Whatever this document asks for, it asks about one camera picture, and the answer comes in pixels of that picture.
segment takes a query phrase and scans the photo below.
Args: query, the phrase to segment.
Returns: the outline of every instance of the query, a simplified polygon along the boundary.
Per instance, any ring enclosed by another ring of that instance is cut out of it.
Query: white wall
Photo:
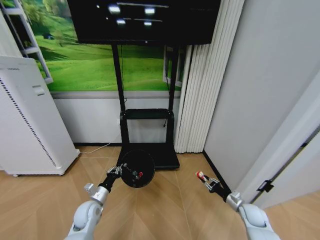
[[[179,98],[174,99],[173,113],[177,121]],[[119,99],[55,99],[63,122],[74,143],[121,143]],[[128,98],[127,109],[168,108],[166,98]],[[165,120],[128,120],[132,143],[166,141]]]
[[[246,0],[205,151],[231,189],[320,66],[320,1]]]

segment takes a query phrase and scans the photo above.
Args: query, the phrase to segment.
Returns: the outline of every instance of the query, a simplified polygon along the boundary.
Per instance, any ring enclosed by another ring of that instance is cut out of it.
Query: white appliance
[[[79,155],[32,58],[0,56],[0,166],[63,175]]]

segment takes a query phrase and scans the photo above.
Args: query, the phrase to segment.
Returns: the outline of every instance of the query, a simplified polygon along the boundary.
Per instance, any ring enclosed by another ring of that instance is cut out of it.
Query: black round disc
[[[155,175],[155,162],[144,150],[131,150],[122,160],[121,178],[130,187],[142,188],[146,186]]]

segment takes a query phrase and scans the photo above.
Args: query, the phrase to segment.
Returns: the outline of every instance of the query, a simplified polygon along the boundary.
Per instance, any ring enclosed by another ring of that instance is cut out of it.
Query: black baseboard
[[[202,152],[203,156],[205,157],[206,161],[208,162],[208,164],[210,165],[210,167],[212,168],[214,174],[216,175],[216,177],[219,179],[221,185],[223,186],[223,188],[229,192],[229,194],[232,192],[229,188],[229,186],[227,185],[227,183],[225,182],[224,178],[221,176],[220,172],[218,171],[218,169],[216,168],[216,166],[214,165],[214,163],[211,161],[210,157],[208,156],[208,154],[206,153],[205,150],[203,150]]]
[[[102,147],[107,145],[108,142],[74,142],[75,146],[91,146],[91,147]],[[108,147],[122,147],[122,142],[112,142]]]

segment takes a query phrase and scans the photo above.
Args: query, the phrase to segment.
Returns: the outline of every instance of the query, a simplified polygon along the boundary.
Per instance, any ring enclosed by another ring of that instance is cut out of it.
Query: wooden floor
[[[90,152],[95,147],[81,147]],[[20,176],[0,172],[0,239],[57,240],[69,232],[77,207],[89,200],[86,183],[97,185],[117,162],[120,147],[82,154],[64,176]],[[104,240],[245,240],[240,216],[215,193],[208,193],[196,171],[213,176],[202,154],[178,154],[180,169],[157,171],[144,188],[118,179],[94,233]],[[273,228],[285,239],[320,239],[320,193],[302,203],[267,210]]]

